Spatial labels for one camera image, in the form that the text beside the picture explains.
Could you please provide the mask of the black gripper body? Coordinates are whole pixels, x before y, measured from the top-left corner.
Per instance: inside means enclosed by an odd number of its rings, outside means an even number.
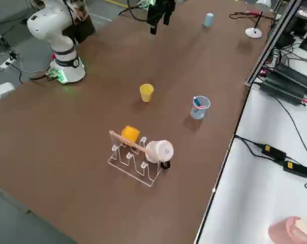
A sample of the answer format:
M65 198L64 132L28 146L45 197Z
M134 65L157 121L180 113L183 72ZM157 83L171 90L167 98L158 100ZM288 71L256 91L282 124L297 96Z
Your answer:
M147 11L147 21L150 22L151 20L158 19L160 21L161 18L164 19L164 13L166 11L171 11L172 13L175 11L176 2L175 0L160 0L155 1L152 5L148 6Z

